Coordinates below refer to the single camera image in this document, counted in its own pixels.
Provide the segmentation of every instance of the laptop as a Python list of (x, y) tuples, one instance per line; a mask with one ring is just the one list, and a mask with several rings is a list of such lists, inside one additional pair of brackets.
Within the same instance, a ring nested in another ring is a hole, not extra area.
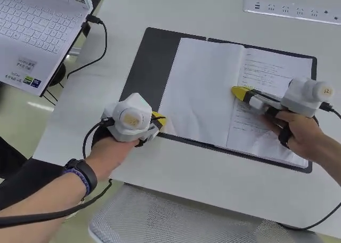
[(89, 0), (0, 0), (0, 82), (42, 95), (92, 10)]

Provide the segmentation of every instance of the white desk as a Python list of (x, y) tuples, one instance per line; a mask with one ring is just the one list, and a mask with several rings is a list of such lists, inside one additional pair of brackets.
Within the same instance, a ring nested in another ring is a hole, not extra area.
[[(337, 6), (339, 0), (287, 0)], [(341, 89), (341, 27), (242, 12), (242, 0), (105, 0), (99, 17), (109, 32), (104, 59), (68, 80), (34, 158), (64, 165), (82, 156), (86, 132), (118, 100), (146, 27), (226, 39), (318, 58), (318, 79)], [(78, 59), (103, 51), (94, 26)], [(341, 97), (334, 105), (341, 110)], [(341, 121), (317, 114), (341, 141)], [(341, 188), (318, 165), (311, 174), (157, 138), (135, 149), (112, 178), (293, 226), (307, 226), (341, 201)], [(314, 231), (341, 238), (341, 210)]]

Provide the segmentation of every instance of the floor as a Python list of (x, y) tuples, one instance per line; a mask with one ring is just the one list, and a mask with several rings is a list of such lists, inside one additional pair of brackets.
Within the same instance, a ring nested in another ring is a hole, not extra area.
[[(81, 36), (76, 42), (76, 47), (81, 47), (85, 37)], [(77, 65), (76, 57), (67, 57), (65, 64), (67, 71), (72, 70)], [(62, 87), (56, 85), (48, 89), (57, 99), (62, 92)], [(46, 97), (52, 102), (56, 102), (52, 96), (46, 93)], [(14, 87), (3, 86), (0, 88), (0, 136), (9, 144), (14, 146), (27, 158), (30, 158), (38, 146), (40, 138), (44, 132), (47, 120), (53, 112), (54, 105), (45, 98), (32, 96)], [(65, 221), (55, 235), (51, 243), (68, 242), (94, 242), (88, 235), (87, 225), (92, 214), (120, 187), (121, 183), (115, 182), (107, 194), (94, 205), (79, 212), (75, 217)], [(92, 193), (98, 194), (106, 183), (100, 184)], [(341, 243), (341, 240), (323, 236), (321, 238), (326, 243)]]

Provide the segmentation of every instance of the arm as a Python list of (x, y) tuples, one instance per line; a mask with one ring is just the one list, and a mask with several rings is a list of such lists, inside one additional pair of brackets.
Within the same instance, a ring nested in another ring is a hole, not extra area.
[[(125, 159), (137, 142), (118, 143), (111, 138), (99, 141), (86, 159), (99, 181), (108, 178), (111, 171)], [(81, 179), (67, 173), (13, 206), (0, 211), (0, 216), (28, 215), (56, 212), (76, 206), (86, 193)], [(63, 218), (48, 222), (34, 223), (0, 229), (1, 242), (49, 242), (54, 232), (64, 221)]]
[(283, 121), (289, 123), (293, 133), (288, 147), (297, 155), (315, 162), (341, 186), (341, 144), (325, 135), (314, 119), (302, 115), (281, 111), (278, 120), (262, 117), (262, 121), (276, 135), (279, 135)]

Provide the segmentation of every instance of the white paper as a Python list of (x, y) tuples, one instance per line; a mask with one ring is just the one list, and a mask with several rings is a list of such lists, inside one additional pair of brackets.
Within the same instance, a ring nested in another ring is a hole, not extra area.
[[(312, 59), (246, 49), (238, 85), (252, 86), (273, 95), (284, 96), (293, 78), (310, 78), (311, 67)], [(226, 147), (285, 164), (304, 168), (308, 166), (308, 161), (283, 147), (277, 136), (268, 131), (253, 111), (238, 100), (234, 104)]]
[(244, 47), (182, 38), (159, 113), (165, 132), (226, 146)]

